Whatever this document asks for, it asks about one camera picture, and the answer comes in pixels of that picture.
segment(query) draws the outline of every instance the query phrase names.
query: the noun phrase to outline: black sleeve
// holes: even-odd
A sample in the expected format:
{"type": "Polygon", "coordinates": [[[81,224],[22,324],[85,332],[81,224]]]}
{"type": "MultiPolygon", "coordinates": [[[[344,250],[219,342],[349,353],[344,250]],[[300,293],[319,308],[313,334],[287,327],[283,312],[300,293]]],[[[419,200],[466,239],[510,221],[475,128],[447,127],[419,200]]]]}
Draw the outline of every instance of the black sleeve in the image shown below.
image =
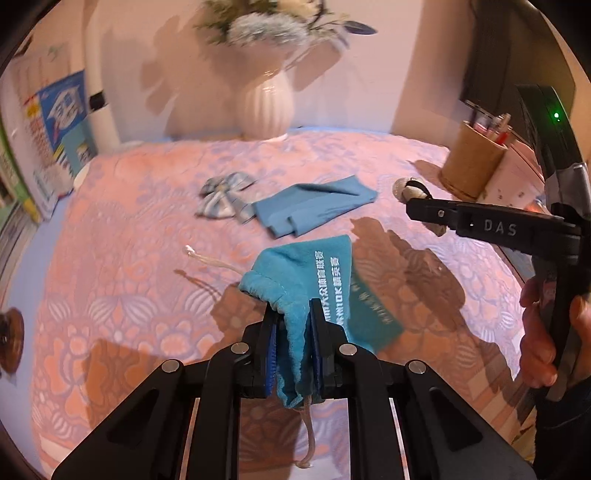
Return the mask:
{"type": "Polygon", "coordinates": [[[569,389],[559,402],[539,392],[535,406],[534,470],[539,479],[591,476],[591,378],[569,389]]]}

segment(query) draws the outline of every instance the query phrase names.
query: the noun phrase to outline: plaid bow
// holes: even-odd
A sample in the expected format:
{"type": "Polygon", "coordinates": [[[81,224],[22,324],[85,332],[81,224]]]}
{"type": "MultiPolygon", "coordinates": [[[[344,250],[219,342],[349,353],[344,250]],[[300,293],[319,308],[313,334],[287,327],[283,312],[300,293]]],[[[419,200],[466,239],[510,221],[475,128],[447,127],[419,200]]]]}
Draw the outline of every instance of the plaid bow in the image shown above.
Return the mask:
{"type": "Polygon", "coordinates": [[[208,218],[230,218],[235,216],[240,223],[246,223],[255,216],[251,203],[244,202],[238,192],[255,183],[242,171],[227,176],[213,177],[205,182],[200,195],[205,196],[195,213],[208,218]]]}

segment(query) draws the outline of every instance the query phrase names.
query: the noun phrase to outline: drawstring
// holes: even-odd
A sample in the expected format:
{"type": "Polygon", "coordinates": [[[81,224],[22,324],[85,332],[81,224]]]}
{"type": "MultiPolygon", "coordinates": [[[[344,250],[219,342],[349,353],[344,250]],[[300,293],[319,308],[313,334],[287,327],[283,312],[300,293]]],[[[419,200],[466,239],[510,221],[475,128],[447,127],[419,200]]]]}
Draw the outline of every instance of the drawstring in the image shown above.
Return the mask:
{"type": "MultiPolygon", "coordinates": [[[[232,270],[238,273],[239,275],[244,275],[245,273],[239,268],[222,262],[221,260],[198,254],[190,245],[185,245],[184,252],[191,258],[199,260],[200,262],[203,262],[206,265],[210,265],[212,267],[227,268],[228,270],[232,270]]],[[[308,395],[304,399],[304,405],[298,409],[301,415],[301,419],[304,422],[304,425],[306,425],[306,430],[308,431],[308,453],[306,453],[306,456],[302,458],[302,460],[295,462],[295,465],[299,468],[310,468],[312,466],[310,460],[312,460],[312,457],[316,452],[316,439],[314,438],[314,427],[312,426],[312,415],[310,412],[311,405],[312,396],[308,395]]]]}
{"type": "Polygon", "coordinates": [[[211,265],[212,267],[227,268],[228,270],[232,270],[239,275],[244,275],[246,273],[244,270],[240,270],[239,268],[233,267],[232,265],[222,262],[221,260],[206,257],[205,255],[200,255],[190,245],[185,245],[184,252],[191,258],[199,260],[200,262],[203,262],[206,265],[211,265]]]}
{"type": "Polygon", "coordinates": [[[295,466],[299,468],[310,468],[312,464],[310,460],[314,456],[316,451],[316,439],[314,438],[314,428],[312,426],[312,415],[310,413],[310,406],[312,405],[312,396],[308,395],[304,399],[304,405],[300,410],[301,419],[303,420],[304,424],[306,425],[306,430],[308,431],[308,453],[306,456],[295,463],[295,466]]]}

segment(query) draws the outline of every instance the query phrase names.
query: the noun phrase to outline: wooden pencil cup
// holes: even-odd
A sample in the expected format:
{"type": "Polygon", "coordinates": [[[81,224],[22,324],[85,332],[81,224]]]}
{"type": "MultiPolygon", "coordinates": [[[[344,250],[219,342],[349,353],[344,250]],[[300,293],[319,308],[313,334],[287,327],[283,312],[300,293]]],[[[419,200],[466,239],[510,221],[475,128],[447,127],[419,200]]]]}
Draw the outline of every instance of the wooden pencil cup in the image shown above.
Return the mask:
{"type": "Polygon", "coordinates": [[[460,200],[475,202],[506,151],[506,146],[494,143],[464,122],[439,179],[460,200]]]}

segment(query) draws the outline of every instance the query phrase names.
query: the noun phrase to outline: human hand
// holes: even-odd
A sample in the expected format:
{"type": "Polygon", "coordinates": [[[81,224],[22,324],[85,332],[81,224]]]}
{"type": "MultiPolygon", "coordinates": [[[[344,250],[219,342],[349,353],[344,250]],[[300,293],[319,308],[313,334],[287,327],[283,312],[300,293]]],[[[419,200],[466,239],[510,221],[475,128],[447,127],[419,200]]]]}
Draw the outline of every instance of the human hand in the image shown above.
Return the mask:
{"type": "MultiPolygon", "coordinates": [[[[550,387],[558,373],[553,365],[556,347],[540,318],[540,286],[530,278],[521,290],[519,303],[525,308],[523,325],[525,335],[521,339],[521,375],[532,388],[550,387]]],[[[575,297],[570,304],[570,323],[581,337],[581,350],[569,386],[591,376],[591,305],[583,297],[575,297]]]]}

